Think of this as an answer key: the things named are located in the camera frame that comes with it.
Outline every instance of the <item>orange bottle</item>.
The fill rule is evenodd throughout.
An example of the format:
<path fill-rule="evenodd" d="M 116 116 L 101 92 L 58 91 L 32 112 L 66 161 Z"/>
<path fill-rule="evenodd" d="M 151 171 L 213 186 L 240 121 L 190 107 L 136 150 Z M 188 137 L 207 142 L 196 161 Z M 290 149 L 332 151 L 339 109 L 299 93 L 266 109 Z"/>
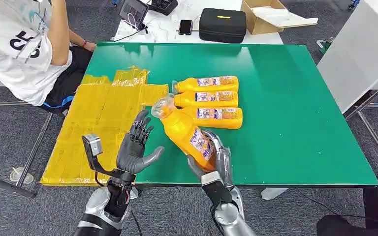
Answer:
<path fill-rule="evenodd" d="M 203 127 L 239 129 L 243 124 L 243 111 L 237 107 L 185 107 L 181 111 Z"/>
<path fill-rule="evenodd" d="M 174 106 L 172 96 L 168 95 L 156 102 L 151 114 L 161 120 L 170 140 L 183 153 L 192 155 L 200 168 L 206 172 L 215 169 L 214 146 L 193 123 L 192 117 Z"/>
<path fill-rule="evenodd" d="M 183 81 L 172 82 L 172 91 L 174 94 L 186 91 L 218 91 L 231 90 L 238 91 L 238 78 L 233 75 L 218 76 L 209 78 L 187 78 Z"/>
<path fill-rule="evenodd" d="M 234 91 L 187 91 L 174 95 L 177 107 L 238 107 L 238 93 Z"/>

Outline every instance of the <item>chair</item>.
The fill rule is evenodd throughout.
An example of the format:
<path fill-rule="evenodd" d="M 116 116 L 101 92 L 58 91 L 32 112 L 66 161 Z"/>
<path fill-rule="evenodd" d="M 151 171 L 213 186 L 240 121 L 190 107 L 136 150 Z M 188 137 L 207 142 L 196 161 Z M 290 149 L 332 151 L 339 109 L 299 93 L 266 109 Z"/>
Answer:
<path fill-rule="evenodd" d="M 25 106 L 25 105 L 30 105 L 30 104 L 27 103 L 27 102 L 24 102 L 24 101 L 0 102 L 0 106 Z M 37 150 L 41 145 L 44 134 L 47 131 L 47 128 L 48 128 L 48 125 L 51 121 L 52 116 L 53 116 L 53 113 L 49 113 L 47 115 L 47 118 L 46 118 L 46 120 L 45 120 L 45 122 L 44 122 L 44 124 L 41 128 L 40 133 L 38 134 L 38 137 L 37 137 L 37 139 L 34 143 L 34 146 L 32 147 L 32 150 L 31 150 L 31 152 L 28 156 L 27 162 L 24 165 L 24 170 L 22 171 L 21 176 L 20 176 L 19 180 L 17 181 L 17 183 L 14 185 L 14 184 L 5 182 L 5 181 L 0 179 L 0 188 L 6 189 L 10 192 L 20 194 L 20 195 L 25 196 L 27 198 L 33 198 L 33 197 L 36 196 L 36 193 L 33 193 L 31 191 L 23 189 L 22 185 L 23 185 L 24 180 L 27 176 L 28 170 L 31 167 L 31 163 L 35 158 Z"/>

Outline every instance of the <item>person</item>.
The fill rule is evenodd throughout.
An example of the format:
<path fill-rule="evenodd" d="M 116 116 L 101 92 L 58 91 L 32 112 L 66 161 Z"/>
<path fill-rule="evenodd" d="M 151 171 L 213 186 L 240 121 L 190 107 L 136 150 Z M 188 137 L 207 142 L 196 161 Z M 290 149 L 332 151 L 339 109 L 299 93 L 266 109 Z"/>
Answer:
<path fill-rule="evenodd" d="M 0 81 L 21 100 L 63 113 L 95 47 L 70 30 L 65 0 L 0 0 Z"/>
<path fill-rule="evenodd" d="M 326 215 L 316 224 L 318 236 L 378 236 L 378 186 L 363 188 L 366 228 L 353 226 L 339 215 Z"/>

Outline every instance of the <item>white desk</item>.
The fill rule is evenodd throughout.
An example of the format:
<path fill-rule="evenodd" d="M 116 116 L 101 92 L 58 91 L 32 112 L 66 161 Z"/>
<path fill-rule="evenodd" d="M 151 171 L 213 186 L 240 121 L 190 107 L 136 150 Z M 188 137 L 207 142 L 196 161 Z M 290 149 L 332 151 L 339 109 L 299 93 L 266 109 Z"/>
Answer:
<path fill-rule="evenodd" d="M 378 0 L 360 2 L 317 67 L 343 113 L 378 89 Z"/>
<path fill-rule="evenodd" d="M 193 20 L 193 30 L 199 29 L 200 14 L 204 8 L 219 8 L 225 10 L 240 10 L 241 0 L 178 0 L 178 6 L 165 16 L 149 10 L 144 23 L 148 26 L 148 34 L 141 31 L 136 35 L 123 39 L 123 42 L 155 42 L 155 43 L 216 43 L 199 38 L 199 32 L 192 35 L 179 35 L 180 20 Z M 135 32 L 126 22 L 121 21 L 114 40 L 123 38 Z M 249 44 L 283 44 L 278 33 L 251 35 L 247 32 L 243 43 Z"/>

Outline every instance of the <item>black case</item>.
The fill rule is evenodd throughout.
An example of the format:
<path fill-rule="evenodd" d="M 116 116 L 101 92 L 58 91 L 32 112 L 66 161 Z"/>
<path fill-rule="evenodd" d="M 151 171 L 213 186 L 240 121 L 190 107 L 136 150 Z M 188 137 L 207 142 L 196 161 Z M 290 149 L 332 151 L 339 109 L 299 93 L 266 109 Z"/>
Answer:
<path fill-rule="evenodd" d="M 152 0 L 149 9 L 168 16 L 177 6 L 177 0 Z"/>
<path fill-rule="evenodd" d="M 241 43 L 247 31 L 244 11 L 205 8 L 199 20 L 199 37 L 203 40 Z"/>

